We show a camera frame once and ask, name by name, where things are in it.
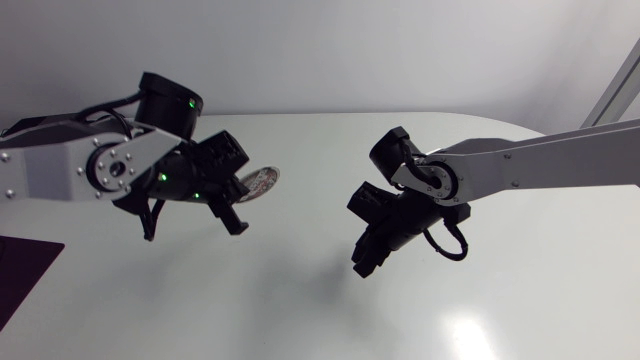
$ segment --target robotic arm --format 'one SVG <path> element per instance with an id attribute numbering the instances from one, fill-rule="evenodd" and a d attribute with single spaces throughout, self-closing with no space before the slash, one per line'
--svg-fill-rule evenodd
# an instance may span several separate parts
<path id="1" fill-rule="evenodd" d="M 352 257 L 362 277 L 419 234 L 443 256 L 463 260 L 468 245 L 457 225 L 470 216 L 467 203 L 502 190 L 640 185 L 640 120 L 516 142 L 470 139 L 429 154 L 398 127 L 369 157 L 402 193 L 365 182 L 347 206 L 369 224 Z M 444 251 L 429 233 L 440 219 L 460 243 L 459 254 Z"/>
<path id="2" fill-rule="evenodd" d="M 114 110 L 136 101 L 133 122 Z M 0 139 L 0 203 L 112 201 L 140 217 L 151 241 L 164 202 L 189 201 L 207 204 L 229 233 L 240 234 L 248 224 L 231 206 L 249 189 L 234 174 L 249 157 L 226 131 L 191 140 L 202 106 L 193 91 L 144 73 L 140 91 L 129 98 L 77 114 L 24 119 Z M 99 112 L 109 115 L 87 120 Z"/>

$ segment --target white tabletop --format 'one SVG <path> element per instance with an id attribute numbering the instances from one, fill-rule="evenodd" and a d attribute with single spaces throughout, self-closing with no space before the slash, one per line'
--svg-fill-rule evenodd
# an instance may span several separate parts
<path id="1" fill-rule="evenodd" d="M 206 206 L 168 203 L 148 243 L 110 203 L 3 205 L 3 235 L 67 246 L 0 333 L 0 359 L 640 357 L 633 186 L 477 200 L 465 261 L 416 238 L 361 279 L 350 256 L 366 224 L 346 204 L 365 180 L 395 192 L 368 153 L 398 125 L 424 152 L 537 136 L 441 113 L 203 117 L 197 140 L 226 129 L 251 157 L 239 175 L 280 169 L 236 206 L 250 228 L 231 237 Z"/>

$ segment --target metal pole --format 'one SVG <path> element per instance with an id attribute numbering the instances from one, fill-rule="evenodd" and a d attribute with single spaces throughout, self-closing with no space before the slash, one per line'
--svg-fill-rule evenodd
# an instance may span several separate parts
<path id="1" fill-rule="evenodd" d="M 617 122 L 640 92 L 640 39 L 581 129 Z"/>

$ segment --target black cable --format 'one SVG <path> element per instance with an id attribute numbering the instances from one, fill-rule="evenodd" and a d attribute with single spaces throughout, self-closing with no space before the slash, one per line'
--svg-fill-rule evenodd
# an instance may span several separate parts
<path id="1" fill-rule="evenodd" d="M 125 105 L 129 105 L 129 104 L 133 104 L 134 102 L 142 99 L 144 97 L 145 93 L 144 91 L 140 90 L 137 93 L 126 97 L 124 99 L 120 99 L 120 100 L 115 100 L 115 101 L 111 101 L 108 103 L 104 103 L 104 104 L 100 104 L 100 105 L 95 105 L 92 107 L 88 107 L 82 111 L 80 111 L 79 113 L 76 114 L 76 116 L 74 116 L 74 120 L 76 121 L 86 121 L 87 117 L 91 114 L 95 114 L 97 112 L 100 111 L 107 111 L 107 110 L 113 110 L 114 108 L 119 108 L 121 106 L 125 106 Z"/>
<path id="2" fill-rule="evenodd" d="M 464 260 L 464 258 L 467 257 L 467 251 L 469 250 L 469 245 L 467 244 L 467 241 L 465 240 L 464 235 L 462 234 L 462 231 L 460 231 L 460 229 L 458 229 L 456 225 L 447 225 L 446 222 L 445 222 L 445 226 L 447 230 L 449 230 L 449 233 L 451 233 L 451 235 L 453 235 L 453 237 L 456 240 L 458 240 L 458 242 L 460 243 L 460 248 L 462 249 L 462 251 L 459 254 L 452 254 L 446 250 L 443 250 L 440 247 L 440 245 L 436 243 L 435 239 L 433 238 L 433 236 L 431 236 L 431 233 L 429 233 L 428 229 L 423 231 L 424 237 L 427 239 L 429 244 L 431 244 L 431 246 L 434 249 L 436 249 L 436 252 L 440 253 L 442 256 L 446 257 L 447 259 L 453 260 L 453 261 Z"/>
<path id="3" fill-rule="evenodd" d="M 427 174 L 422 172 L 422 170 L 420 170 L 418 166 L 416 166 L 416 163 L 413 160 L 414 154 L 411 153 L 411 148 L 404 140 L 402 141 L 400 146 L 402 148 L 404 163 L 405 165 L 407 165 L 407 168 L 409 169 L 409 172 L 411 172 L 411 175 L 415 176 L 418 180 L 424 183 L 427 183 L 428 185 L 433 186 L 436 189 L 439 189 L 440 186 L 442 186 L 440 179 L 438 179 L 435 176 L 428 176 Z"/>
<path id="4" fill-rule="evenodd" d="M 122 127 L 122 130 L 124 130 L 124 134 L 127 135 L 127 137 L 129 139 L 133 139 L 133 135 L 131 134 L 131 128 L 127 124 L 127 121 L 124 119 L 124 116 L 122 116 L 122 114 L 120 114 L 119 112 L 117 112 L 117 111 L 115 111 L 113 109 L 107 109 L 107 110 L 103 110 L 103 111 L 106 112 L 106 113 L 109 113 L 111 116 L 116 118 L 116 120 L 118 121 L 118 123 Z"/>

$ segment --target black mat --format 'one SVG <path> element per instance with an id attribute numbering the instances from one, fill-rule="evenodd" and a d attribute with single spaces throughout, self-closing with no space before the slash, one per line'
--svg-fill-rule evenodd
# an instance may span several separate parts
<path id="1" fill-rule="evenodd" d="M 0 331 L 64 244 L 0 236 Z"/>

